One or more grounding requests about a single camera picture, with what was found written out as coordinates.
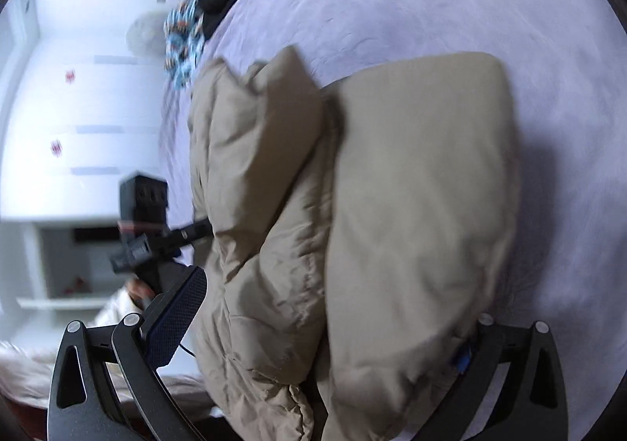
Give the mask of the person's left hand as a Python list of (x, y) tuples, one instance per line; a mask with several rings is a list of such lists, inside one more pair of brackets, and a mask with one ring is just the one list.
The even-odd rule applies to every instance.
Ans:
[(133, 304), (141, 311), (144, 311), (155, 298), (154, 291), (139, 279), (128, 280), (125, 289)]

